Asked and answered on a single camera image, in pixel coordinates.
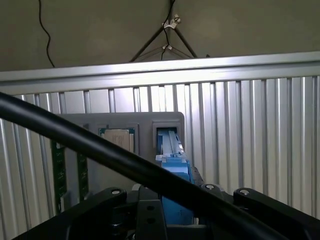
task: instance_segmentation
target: blue plastic part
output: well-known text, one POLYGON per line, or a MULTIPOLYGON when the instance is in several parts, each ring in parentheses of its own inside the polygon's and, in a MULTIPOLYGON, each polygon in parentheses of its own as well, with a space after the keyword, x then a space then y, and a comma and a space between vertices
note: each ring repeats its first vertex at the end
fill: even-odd
MULTIPOLYGON (((189 180, 186 173, 175 173, 182 179, 189 180)), ((178 203, 162 197, 162 207, 166 224, 191 225, 193 224, 194 213, 178 203)))
MULTIPOLYGON (((195 183, 190 162, 176 132, 170 129, 157 132, 157 154, 156 160, 161 161, 164 169, 192 184, 195 183)), ((165 197, 162 197, 162 207, 166 224, 193 224, 194 213, 189 209, 165 197)))

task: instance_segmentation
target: processor chip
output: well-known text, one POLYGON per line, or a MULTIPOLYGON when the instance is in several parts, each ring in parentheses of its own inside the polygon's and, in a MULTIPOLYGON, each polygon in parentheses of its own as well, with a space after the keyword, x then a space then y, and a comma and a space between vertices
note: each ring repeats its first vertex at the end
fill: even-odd
POLYGON ((134 152, 134 134, 129 129, 104 129, 100 131, 101 137, 116 144, 127 151, 134 152))

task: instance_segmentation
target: metal panel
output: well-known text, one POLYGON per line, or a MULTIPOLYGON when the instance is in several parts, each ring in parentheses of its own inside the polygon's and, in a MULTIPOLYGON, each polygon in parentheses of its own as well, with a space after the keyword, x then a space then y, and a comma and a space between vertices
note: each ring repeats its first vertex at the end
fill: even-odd
POLYGON ((228 157, 228 175, 229 191, 233 192, 239 188, 239 148, 238 148, 238 124, 237 124, 237 93, 236 82, 231 81, 226 84, 227 90, 227 157, 228 157))
POLYGON ((254 186, 250 84, 249 81, 241 83, 243 186, 246 188, 254 186))
POLYGON ((301 169, 302 169, 302 110, 301 110, 301 78, 295 77, 291 84, 291 122, 292 122, 292 206, 298 210, 302 210, 302 185, 301 185, 301 169))
POLYGON ((218 141, 218 162, 219 162, 219 184, 230 192, 229 161, 227 154, 227 126, 226 126, 226 96, 225 84, 217 82, 216 90, 216 115, 217 115, 217 141, 218 141))
POLYGON ((199 101, 201 97, 201 88, 198 84, 190 84, 190 101, 191 101, 191 126, 193 142, 193 161, 194 166, 198 169, 200 175, 206 178, 203 141, 203 109, 199 101))
MULTIPOLYGON (((205 182, 254 188, 320 218, 319 76, 314 52, 3 72, 0 87, 56 114, 181 112, 205 182)), ((10 239, 55 215, 52 159, 49 139, 0 126, 10 239)))
POLYGON ((316 217, 320 219, 320 76, 316 78, 316 169, 315 169, 315 175, 316 175, 316 217))
POLYGON ((302 78, 302 211, 312 214, 313 79, 302 78))
POLYGON ((254 80, 251 84, 253 188, 263 193, 262 88, 260 80, 254 80))

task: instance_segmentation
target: wire clip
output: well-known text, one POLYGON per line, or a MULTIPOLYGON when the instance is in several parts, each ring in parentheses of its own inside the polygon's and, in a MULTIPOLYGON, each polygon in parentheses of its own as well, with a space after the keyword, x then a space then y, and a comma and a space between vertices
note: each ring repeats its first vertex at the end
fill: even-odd
POLYGON ((175 29, 176 26, 181 23, 181 18, 178 16, 178 14, 175 14, 174 15, 174 18, 170 21, 170 24, 168 24, 168 21, 166 21, 164 23, 164 28, 172 28, 172 29, 175 29))

